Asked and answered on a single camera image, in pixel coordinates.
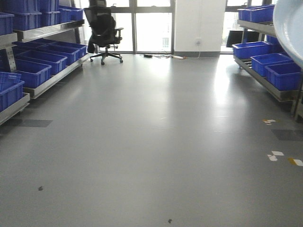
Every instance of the gray floor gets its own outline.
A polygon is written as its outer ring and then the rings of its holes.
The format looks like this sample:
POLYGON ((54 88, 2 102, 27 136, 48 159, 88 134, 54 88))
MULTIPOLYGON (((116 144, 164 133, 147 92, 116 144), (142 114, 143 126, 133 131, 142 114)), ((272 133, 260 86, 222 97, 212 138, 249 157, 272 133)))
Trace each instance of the gray floor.
POLYGON ((301 227, 289 108, 230 55, 85 62, 0 127, 0 226, 301 227))

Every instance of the blue plastic bin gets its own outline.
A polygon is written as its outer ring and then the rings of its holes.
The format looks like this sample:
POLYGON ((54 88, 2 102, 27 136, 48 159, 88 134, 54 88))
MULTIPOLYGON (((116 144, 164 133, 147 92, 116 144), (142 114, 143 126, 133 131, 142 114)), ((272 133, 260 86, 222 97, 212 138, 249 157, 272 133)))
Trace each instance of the blue plastic bin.
POLYGON ((12 49, 13 49, 14 56, 16 56, 17 54, 23 53, 25 51, 28 51, 28 50, 23 49, 22 46, 13 46, 12 49))
POLYGON ((272 51, 272 45, 265 42, 234 44, 232 47, 233 54, 239 59, 248 59, 251 56, 268 54, 272 51))
POLYGON ((34 43, 34 42, 13 42, 13 44, 17 45, 16 47, 19 49, 24 49, 24 50, 32 50, 32 49, 36 49, 39 46, 42 46, 44 44, 42 43, 34 43))
POLYGON ((69 6, 59 6, 59 8, 71 10, 71 20, 83 20, 83 9, 69 6))
POLYGON ((15 13, 7 11, 8 13, 13 13, 13 29, 26 31, 41 26, 41 15, 42 13, 15 13))
POLYGON ((21 75, 17 73, 0 72, 0 91, 19 83, 20 78, 21 75))
POLYGON ((53 45, 76 48, 79 50, 79 58, 82 58, 86 54, 86 49, 87 49, 86 45, 67 43, 67 42, 55 42, 53 43, 53 45))
POLYGON ((60 11, 60 24, 67 23, 71 21, 71 10, 70 9, 63 9, 59 8, 60 11))
POLYGON ((288 54, 287 52, 281 52, 280 54, 283 54, 283 55, 285 55, 285 56, 287 56, 287 57, 290 57, 289 54, 288 54))
POLYGON ((24 81, 3 90, 0 92, 0 112, 20 100, 23 96, 24 81))
POLYGON ((270 35, 266 36, 266 42, 268 42, 269 44, 274 44, 274 45, 279 44, 278 39, 273 36, 270 36, 270 35))
POLYGON ((73 64, 79 58, 79 50, 70 47, 45 44, 39 46, 38 50, 67 57, 66 65, 73 64))
POLYGON ((266 66, 268 81, 280 91, 298 90, 301 68, 296 63, 266 66))
POLYGON ((266 76, 265 66, 290 62, 293 62, 293 60, 279 53, 270 53, 251 57, 252 69, 263 77, 266 76))
POLYGON ((0 35, 13 33, 14 14, 0 12, 0 35))
POLYGON ((265 5, 259 8, 248 9, 250 13, 249 21, 254 23, 273 21, 274 8, 275 5, 265 5))
POLYGON ((42 26, 52 26, 59 23, 60 11, 43 12, 41 16, 42 26))
POLYGON ((56 42, 56 41, 55 40, 41 38, 41 39, 35 39, 33 41, 30 41, 29 43, 40 43, 41 45, 43 45, 43 44, 52 44, 54 42, 56 42))
POLYGON ((280 44, 272 45, 272 53, 281 53, 281 52, 285 52, 285 50, 280 44))
POLYGON ((66 68, 67 57, 40 51, 27 51, 15 56, 16 59, 37 62, 52 66, 51 75, 56 75, 66 68))
POLYGON ((243 8, 243 9, 238 9, 239 12, 239 20, 246 20, 246 21, 251 21, 251 15, 254 14, 252 12, 252 10, 257 10, 257 9, 261 9, 261 10, 265 10, 265 11, 269 11, 271 12, 271 16, 269 16, 269 18, 271 18, 271 20, 268 21, 272 21, 272 17, 273 17, 273 8, 275 6, 274 5, 263 5, 263 6, 254 6, 254 7, 248 7, 248 8, 243 8))
POLYGON ((59 11, 59 0, 40 0, 40 12, 59 11))
POLYGON ((51 66, 32 61, 15 59, 17 71, 24 80, 24 86, 36 88, 47 81, 51 76, 51 66))
POLYGON ((2 0, 3 9, 16 13, 38 13, 40 11, 39 0, 2 0))

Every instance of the shelf frame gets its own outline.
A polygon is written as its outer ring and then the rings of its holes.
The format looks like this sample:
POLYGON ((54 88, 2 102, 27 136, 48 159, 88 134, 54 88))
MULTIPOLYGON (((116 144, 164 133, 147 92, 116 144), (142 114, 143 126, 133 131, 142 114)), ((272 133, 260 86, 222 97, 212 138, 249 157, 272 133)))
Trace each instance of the shelf frame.
POLYGON ((30 96, 28 93, 23 93, 23 97, 10 105, 8 108, 0 112, 0 125, 15 116, 17 113, 22 112, 25 107, 29 105, 30 96))
POLYGON ((260 83, 277 101, 288 102, 295 101, 298 96, 298 90, 293 91, 279 91, 271 83, 269 83, 265 77, 260 76, 256 71, 254 71, 249 65, 251 60, 244 59, 241 60, 234 56, 234 59, 239 66, 246 70, 258 83, 260 83))
POLYGON ((91 54, 86 54, 84 57, 78 59, 76 62, 69 65, 67 68, 63 69, 58 74, 52 76, 49 80, 47 80, 45 83, 41 84, 37 88, 24 87, 23 91, 29 93, 30 97, 32 99, 38 98, 40 95, 42 95, 45 91, 47 91, 52 86, 54 86, 61 79, 66 77, 68 74, 70 74, 72 71, 74 71, 79 66, 81 66, 83 64, 83 62, 86 61, 90 56, 91 56, 91 54))
POLYGON ((243 28, 276 37, 275 28, 272 22, 253 23, 245 20, 238 20, 238 24, 243 28))
POLYGON ((18 35, 18 41, 29 42, 35 39, 44 38, 50 35, 55 35, 61 32, 69 31, 81 27, 83 25, 84 25, 84 19, 57 24, 53 26, 40 27, 27 31, 14 30, 14 32, 17 33, 18 35))
POLYGON ((12 44, 12 42, 16 42, 17 40, 17 33, 0 35, 0 50, 15 46, 14 44, 12 44))

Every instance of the dark floor patch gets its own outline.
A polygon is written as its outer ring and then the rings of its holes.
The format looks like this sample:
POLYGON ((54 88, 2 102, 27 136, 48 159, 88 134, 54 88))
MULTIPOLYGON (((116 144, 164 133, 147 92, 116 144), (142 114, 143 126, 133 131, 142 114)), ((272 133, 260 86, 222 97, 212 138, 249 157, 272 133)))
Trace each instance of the dark floor patch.
POLYGON ((50 120, 24 120, 19 127, 46 128, 52 121, 50 120))
POLYGON ((4 122, 3 126, 14 126, 14 127, 17 127, 22 122, 23 122, 23 120, 21 120, 21 119, 9 119, 8 121, 4 122))
POLYGON ((271 130, 279 140, 303 141, 303 130, 271 130))

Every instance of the chair armrest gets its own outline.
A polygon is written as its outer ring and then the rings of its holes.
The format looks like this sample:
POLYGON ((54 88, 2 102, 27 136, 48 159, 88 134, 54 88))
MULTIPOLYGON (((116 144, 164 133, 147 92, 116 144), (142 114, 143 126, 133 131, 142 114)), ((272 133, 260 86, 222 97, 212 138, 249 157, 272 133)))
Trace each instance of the chair armrest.
POLYGON ((121 37, 121 30, 123 30, 123 27, 116 28, 116 31, 118 31, 118 37, 121 37))

